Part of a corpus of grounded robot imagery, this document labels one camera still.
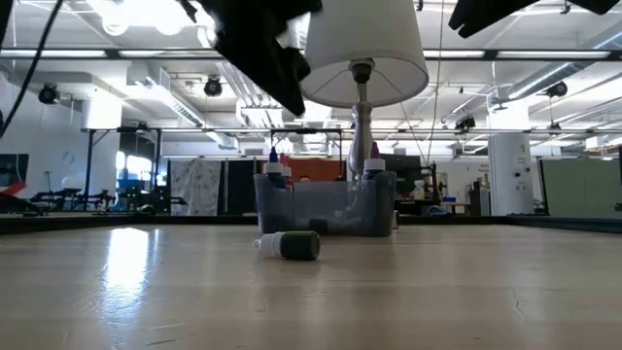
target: desk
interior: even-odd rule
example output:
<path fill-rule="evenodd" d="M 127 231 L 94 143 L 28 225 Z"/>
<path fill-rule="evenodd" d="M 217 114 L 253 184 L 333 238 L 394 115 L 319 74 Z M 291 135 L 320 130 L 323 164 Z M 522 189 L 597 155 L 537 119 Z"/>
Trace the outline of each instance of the desk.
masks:
<path fill-rule="evenodd" d="M 3 349 L 622 348 L 620 235 L 401 227 L 288 262 L 257 231 L 1 236 Z"/>

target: pillar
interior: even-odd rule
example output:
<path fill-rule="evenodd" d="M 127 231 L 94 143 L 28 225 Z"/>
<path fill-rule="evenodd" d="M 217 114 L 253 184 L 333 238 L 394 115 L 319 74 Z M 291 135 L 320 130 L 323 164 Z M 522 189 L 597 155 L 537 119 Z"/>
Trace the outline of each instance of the pillar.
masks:
<path fill-rule="evenodd" d="M 121 126 L 122 101 L 114 95 L 99 91 L 83 105 L 84 128 L 117 128 Z M 89 194 L 102 190 L 113 193 L 117 187 L 117 151 L 120 135 L 117 132 L 96 132 L 90 172 Z"/>
<path fill-rule="evenodd" d="M 529 128 L 528 105 L 515 103 L 491 111 L 490 128 Z M 496 134 L 489 137 L 491 211 L 494 216 L 534 213 L 534 183 L 529 134 Z"/>

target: gray plastic container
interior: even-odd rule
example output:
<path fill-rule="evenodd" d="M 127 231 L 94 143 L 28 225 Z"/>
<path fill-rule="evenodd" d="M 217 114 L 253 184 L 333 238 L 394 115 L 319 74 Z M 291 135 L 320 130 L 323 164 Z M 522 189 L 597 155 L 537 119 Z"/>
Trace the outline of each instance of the gray plastic container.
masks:
<path fill-rule="evenodd" d="M 255 175 L 261 233 L 314 230 L 319 234 L 369 237 L 391 235 L 396 173 L 373 180 L 295 183 L 291 192 L 274 187 L 267 176 Z"/>

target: red object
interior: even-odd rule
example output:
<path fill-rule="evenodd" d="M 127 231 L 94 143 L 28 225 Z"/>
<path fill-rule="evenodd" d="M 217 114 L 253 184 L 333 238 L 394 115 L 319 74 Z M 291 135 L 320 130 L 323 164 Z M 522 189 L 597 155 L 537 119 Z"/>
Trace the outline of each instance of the red object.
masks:
<path fill-rule="evenodd" d="M 26 183 L 24 183 L 23 181 L 18 181 L 12 184 L 10 187 L 8 187 L 6 190 L 2 191 L 2 193 L 8 194 L 8 195 L 16 195 L 25 188 L 26 188 Z"/>

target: cable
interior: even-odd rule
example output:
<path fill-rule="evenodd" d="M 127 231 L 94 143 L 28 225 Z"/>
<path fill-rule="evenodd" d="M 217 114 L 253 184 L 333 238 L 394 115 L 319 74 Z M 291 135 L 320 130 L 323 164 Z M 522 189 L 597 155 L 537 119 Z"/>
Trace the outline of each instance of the cable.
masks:
<path fill-rule="evenodd" d="M 424 155 L 424 152 L 421 150 L 421 146 L 419 145 L 419 140 L 417 140 L 417 135 L 415 134 L 415 130 L 413 130 L 412 125 L 410 124 L 410 119 L 406 115 L 406 109 L 404 108 L 404 104 L 399 102 L 399 107 L 401 107 L 401 111 L 404 114 L 404 118 L 406 119 L 406 122 L 408 123 L 408 128 L 410 128 L 410 132 L 412 132 L 412 137 L 415 139 L 415 143 L 417 144 L 417 148 L 419 149 L 419 153 L 421 154 L 421 158 L 424 159 L 424 162 L 426 163 L 426 166 L 430 166 L 428 164 L 428 161 L 426 160 L 426 156 Z"/>
<path fill-rule="evenodd" d="M 442 0 L 440 3 L 440 8 L 445 8 L 445 0 Z M 432 120 L 432 132 L 430 134 L 430 144 L 428 145 L 428 160 L 426 160 L 426 164 L 430 164 L 430 153 L 432 152 L 432 140 L 434 139 L 434 127 L 436 126 L 436 115 L 438 112 L 438 90 L 440 89 L 440 65 L 441 58 L 443 53 L 443 24 L 445 21 L 445 15 L 440 13 L 440 44 L 438 45 L 438 67 L 436 68 L 436 92 L 434 97 L 434 118 Z"/>
<path fill-rule="evenodd" d="M 26 74 L 26 77 L 24 78 L 23 83 L 21 84 L 21 89 L 19 90 L 19 95 L 17 96 L 16 102 L 13 105 L 13 109 L 11 110 L 11 113 L 9 113 L 9 116 L 7 117 L 4 123 L 4 127 L 0 130 L 0 139 L 2 139 L 4 137 L 4 134 L 7 132 L 9 125 L 13 121 L 13 118 L 16 116 L 17 109 L 19 109 L 19 105 L 21 105 L 21 101 L 23 100 L 24 95 L 28 91 L 28 86 L 30 85 L 32 76 L 35 74 L 35 70 L 37 69 L 37 64 L 39 63 L 39 59 L 41 59 L 41 54 L 43 53 L 43 49 L 46 46 L 46 42 L 48 41 L 48 37 L 50 36 L 50 32 L 52 31 L 52 26 L 54 24 L 54 21 L 56 20 L 56 17 L 58 16 L 60 8 L 62 7 L 62 3 L 63 3 L 63 0 L 57 0 L 56 5 L 54 5 L 54 8 L 52 9 L 52 13 L 50 14 L 50 17 L 48 18 L 46 27 L 44 28 L 43 34 L 41 35 L 39 47 L 37 48 L 37 52 L 34 58 L 32 59 L 32 63 L 30 64 L 28 73 Z"/>

